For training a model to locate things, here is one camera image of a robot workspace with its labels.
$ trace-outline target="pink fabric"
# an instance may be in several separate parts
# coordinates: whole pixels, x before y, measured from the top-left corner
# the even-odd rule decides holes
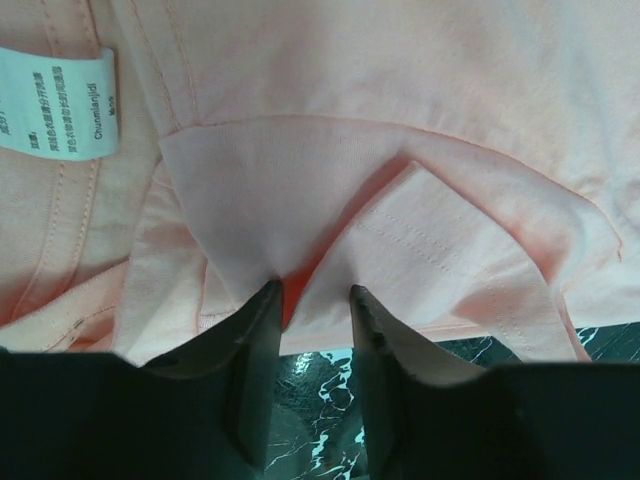
[[[36,27],[78,45],[73,35],[93,28],[64,9],[39,23],[35,0],[19,3],[3,4],[23,21],[0,23],[3,46],[42,48],[16,40]],[[637,2],[90,3],[129,85],[123,150],[99,162],[121,165],[104,181],[95,163],[77,167],[97,186],[83,190],[87,220],[82,201],[64,204],[80,227],[62,243],[84,228],[74,245],[93,239],[97,255],[120,208],[127,252],[106,256],[130,258],[112,337],[83,345],[143,362],[274,276],[302,291],[283,354],[351,343],[353,283],[433,340],[490,333],[527,360],[584,359],[574,327],[638,320]],[[129,174],[148,179],[156,159],[141,94],[164,158],[148,191]],[[133,152],[144,159],[118,160]],[[51,162],[2,155],[22,184],[43,188],[40,203],[0,197],[13,221],[33,212],[26,253],[0,249],[12,258],[0,257],[0,294],[15,299],[31,295],[24,278],[49,248],[55,192],[72,187],[54,189]],[[109,206],[101,186],[135,198]],[[15,240],[20,227],[8,225]],[[33,307],[108,264],[62,257]],[[21,322],[4,320],[0,344],[11,348],[4,338]]]

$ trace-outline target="black object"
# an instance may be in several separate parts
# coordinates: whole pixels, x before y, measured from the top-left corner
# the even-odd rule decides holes
[[[640,367],[484,371],[351,291],[371,480],[640,478]]]
[[[113,354],[0,353],[0,478],[258,478],[282,286],[135,368]]]

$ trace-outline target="garment label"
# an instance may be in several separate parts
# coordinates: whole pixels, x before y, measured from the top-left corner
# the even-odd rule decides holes
[[[56,160],[118,149],[113,52],[71,60],[0,48],[0,147]]]

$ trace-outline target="clothing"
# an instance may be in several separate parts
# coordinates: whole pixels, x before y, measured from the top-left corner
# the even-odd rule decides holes
[[[144,362],[272,277],[296,306],[283,354],[348,346],[354,283],[432,340],[489,333],[525,360],[586,359],[574,327],[638,319],[631,0],[1,8],[2,46],[115,47],[123,145],[63,167],[1,151],[17,187],[0,193],[11,238],[0,292],[12,311],[33,298],[4,318],[8,348],[20,329],[20,348],[111,348]],[[70,171],[86,185],[76,203],[58,200],[75,192],[56,186]],[[16,197],[34,185],[40,198]],[[17,225],[25,211],[28,225]],[[74,245],[66,257],[58,237]],[[118,262],[124,280],[107,270]],[[109,288],[89,296],[109,301],[70,306],[63,323],[114,308],[50,347],[40,338],[59,322],[50,302],[99,272]]]

